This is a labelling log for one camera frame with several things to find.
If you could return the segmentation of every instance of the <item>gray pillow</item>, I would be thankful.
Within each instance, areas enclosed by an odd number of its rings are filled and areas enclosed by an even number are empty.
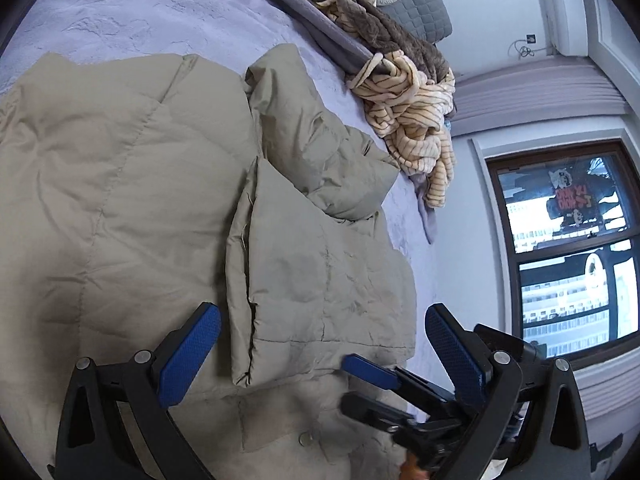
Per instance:
[[[380,10],[429,43],[436,43],[452,32],[449,13],[442,0],[398,0]]]

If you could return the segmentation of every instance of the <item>window frame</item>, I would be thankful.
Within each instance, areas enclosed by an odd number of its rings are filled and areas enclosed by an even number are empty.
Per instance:
[[[573,242],[559,244],[558,246],[516,253],[507,203],[504,199],[502,186],[498,179],[499,174],[504,171],[515,171],[523,166],[558,160],[560,157],[570,158],[574,156],[599,156],[612,154],[616,155],[621,161],[620,167],[618,168],[621,180],[620,184],[630,191],[627,198],[632,216],[630,218],[630,224],[633,226],[620,232],[607,233],[601,236],[594,235]],[[520,285],[520,265],[546,260],[561,255],[575,254],[581,251],[608,246],[609,244],[622,240],[640,237],[640,176],[638,175],[636,165],[634,164],[633,159],[622,139],[574,142],[571,144],[549,146],[524,152],[512,152],[504,155],[489,156],[485,158],[484,161],[488,169],[488,176],[491,179],[493,192],[495,193],[498,212],[500,215],[500,223],[502,224],[502,234],[504,235],[504,242],[506,246],[507,268],[510,278],[511,294],[511,333],[516,337],[523,338],[524,330],[522,322],[523,309],[522,287]],[[637,244],[639,246],[638,251],[640,251],[640,240],[638,240]],[[634,267],[636,268],[636,281],[638,292],[640,294],[640,255],[637,258],[634,258]],[[578,312],[576,312],[572,317],[577,318],[580,316],[578,315]],[[571,361],[574,370],[579,370],[597,363],[608,361],[639,346],[640,330],[592,348],[569,352],[566,355],[563,355],[563,357]]]

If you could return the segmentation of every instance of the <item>window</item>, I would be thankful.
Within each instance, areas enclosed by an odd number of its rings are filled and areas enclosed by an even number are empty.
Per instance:
[[[640,346],[640,182],[621,142],[488,160],[513,333],[578,369]]]

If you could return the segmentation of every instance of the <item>orange object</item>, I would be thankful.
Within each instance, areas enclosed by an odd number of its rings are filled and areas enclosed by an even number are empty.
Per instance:
[[[407,452],[406,460],[400,466],[399,480],[429,480],[429,473],[418,468],[418,459]]]

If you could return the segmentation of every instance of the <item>bed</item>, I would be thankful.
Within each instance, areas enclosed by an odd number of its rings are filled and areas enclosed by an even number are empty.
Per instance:
[[[345,124],[373,137],[344,73],[305,28],[271,0],[38,0],[0,57],[0,94],[46,52],[78,63],[156,53],[196,53],[238,73],[271,47],[297,46],[324,104]],[[408,368],[443,386],[448,378],[424,335],[436,298],[433,247],[427,241],[413,184],[401,175],[383,208],[393,245],[409,261],[417,292],[417,341]]]

